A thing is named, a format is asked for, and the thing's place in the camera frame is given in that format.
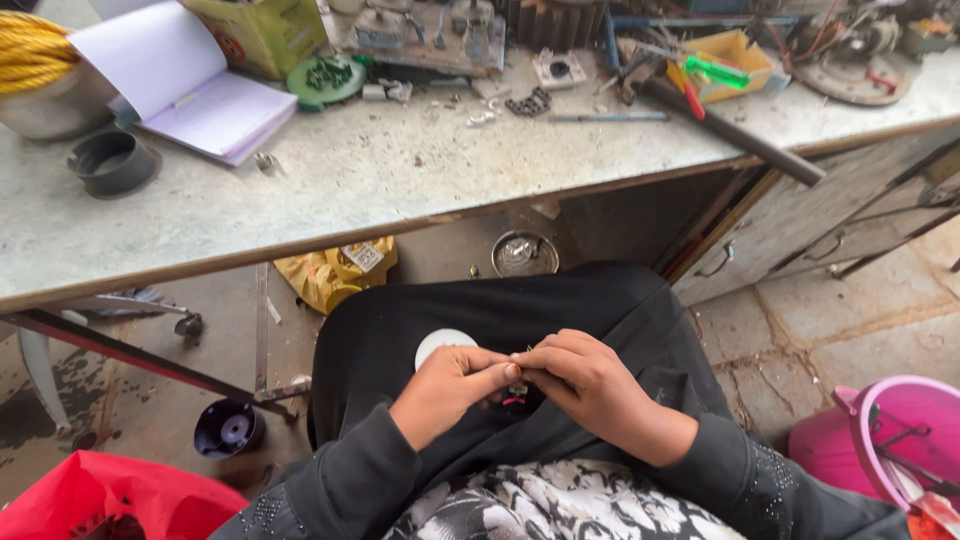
green screwdriver handle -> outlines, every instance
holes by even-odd
[[[684,71],[688,73],[703,73],[713,81],[736,89],[742,89],[750,83],[750,75],[732,67],[706,61],[700,57],[688,56],[684,62]]]

yellow plastic bag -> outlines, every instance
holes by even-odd
[[[396,264],[394,238],[384,236],[370,244],[384,256],[370,272],[364,272],[340,248],[279,258],[274,265],[304,302],[320,313],[329,313],[347,296],[387,282],[387,270]]]

pink bucket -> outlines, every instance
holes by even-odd
[[[814,478],[907,510],[909,502],[888,476],[890,463],[881,463],[874,444],[909,432],[887,448],[938,477],[960,480],[960,390],[938,380],[900,375],[878,380],[859,393],[837,386],[833,401],[836,407],[804,418],[790,432],[790,458]],[[919,480],[924,487],[930,485]],[[960,498],[951,502],[960,507]]]

pink bucket handle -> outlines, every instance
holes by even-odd
[[[831,396],[833,397],[833,402],[840,407],[840,410],[850,416],[856,416],[857,410],[851,401],[856,398],[857,394],[859,394],[859,392],[857,392],[855,388],[850,388],[849,386],[834,386]]]

fingernail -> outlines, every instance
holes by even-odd
[[[507,375],[507,380],[517,380],[520,378],[520,366],[510,364],[504,368],[503,372]]]

